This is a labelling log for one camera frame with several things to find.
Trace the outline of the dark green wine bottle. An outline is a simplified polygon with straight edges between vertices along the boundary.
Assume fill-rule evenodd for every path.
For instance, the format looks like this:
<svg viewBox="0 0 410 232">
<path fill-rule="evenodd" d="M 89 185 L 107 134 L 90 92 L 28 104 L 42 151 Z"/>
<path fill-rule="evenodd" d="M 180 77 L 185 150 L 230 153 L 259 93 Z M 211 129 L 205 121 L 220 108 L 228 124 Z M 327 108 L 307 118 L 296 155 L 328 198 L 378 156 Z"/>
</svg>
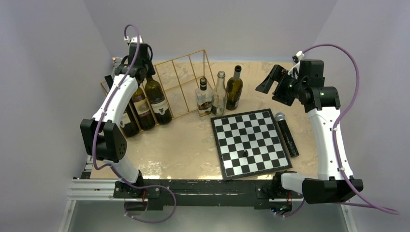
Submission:
<svg viewBox="0 0 410 232">
<path fill-rule="evenodd" d="M 153 128 L 156 125 L 156 122 L 141 87 L 138 87 L 133 93 L 132 103 L 136 109 L 141 129 L 146 131 Z"/>
</svg>

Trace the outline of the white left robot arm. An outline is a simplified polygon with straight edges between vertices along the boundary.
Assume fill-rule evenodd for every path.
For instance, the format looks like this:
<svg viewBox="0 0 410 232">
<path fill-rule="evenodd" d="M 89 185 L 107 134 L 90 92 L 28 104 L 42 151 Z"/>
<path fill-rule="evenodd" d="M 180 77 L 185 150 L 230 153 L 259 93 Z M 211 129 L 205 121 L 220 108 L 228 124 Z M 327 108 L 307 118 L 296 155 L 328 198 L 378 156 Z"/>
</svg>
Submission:
<svg viewBox="0 0 410 232">
<path fill-rule="evenodd" d="M 147 43 L 131 42 L 130 61 L 117 67 L 101 107 L 80 124 L 83 142 L 87 153 L 92 156 L 94 168 L 110 168 L 133 198 L 140 197 L 146 187 L 141 171 L 126 155 L 127 141 L 120 123 L 134 92 L 149 74 L 154 73 L 152 56 L 152 48 Z"/>
</svg>

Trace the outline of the green bottle white label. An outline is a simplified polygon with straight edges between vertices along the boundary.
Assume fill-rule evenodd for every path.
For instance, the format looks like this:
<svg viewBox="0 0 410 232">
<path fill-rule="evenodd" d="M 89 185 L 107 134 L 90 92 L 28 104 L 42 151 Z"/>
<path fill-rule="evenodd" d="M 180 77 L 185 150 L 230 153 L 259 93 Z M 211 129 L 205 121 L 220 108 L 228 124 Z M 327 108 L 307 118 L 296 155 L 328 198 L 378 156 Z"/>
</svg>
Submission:
<svg viewBox="0 0 410 232">
<path fill-rule="evenodd" d="M 140 132 L 137 121 L 129 104 L 127 104 L 122 115 L 120 128 L 122 129 L 126 138 L 134 137 Z"/>
</svg>

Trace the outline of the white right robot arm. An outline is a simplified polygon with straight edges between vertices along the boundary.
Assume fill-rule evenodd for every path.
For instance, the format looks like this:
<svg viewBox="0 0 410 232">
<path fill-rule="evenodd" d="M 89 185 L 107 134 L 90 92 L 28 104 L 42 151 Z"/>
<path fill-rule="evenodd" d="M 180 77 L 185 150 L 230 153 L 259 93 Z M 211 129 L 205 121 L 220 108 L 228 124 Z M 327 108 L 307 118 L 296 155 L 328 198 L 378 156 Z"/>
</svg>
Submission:
<svg viewBox="0 0 410 232">
<path fill-rule="evenodd" d="M 303 196 L 308 204 L 345 203 L 363 190 L 363 182 L 356 179 L 347 161 L 344 148 L 335 148 L 334 140 L 341 138 L 338 117 L 340 100 L 335 87 L 324 86 L 323 65 L 308 67 L 305 76 L 295 79 L 291 72 L 276 64 L 265 80 L 256 87 L 267 93 L 272 84 L 278 85 L 272 99 L 291 106 L 298 99 L 313 126 L 318 154 L 318 177 L 311 178 L 297 172 L 276 172 L 268 193 L 273 198 L 289 191 Z"/>
</svg>

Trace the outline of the clear liquor bottle black cap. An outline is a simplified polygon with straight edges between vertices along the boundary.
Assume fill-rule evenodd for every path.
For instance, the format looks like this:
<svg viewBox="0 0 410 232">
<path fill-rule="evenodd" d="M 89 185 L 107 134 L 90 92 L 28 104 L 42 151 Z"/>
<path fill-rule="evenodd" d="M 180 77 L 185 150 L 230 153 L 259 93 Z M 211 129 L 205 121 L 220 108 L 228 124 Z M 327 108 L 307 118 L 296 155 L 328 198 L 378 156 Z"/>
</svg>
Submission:
<svg viewBox="0 0 410 232">
<path fill-rule="evenodd" d="M 200 78 L 199 87 L 195 89 L 195 99 L 200 120 L 205 120 L 211 114 L 212 90 L 205 77 Z"/>
</svg>

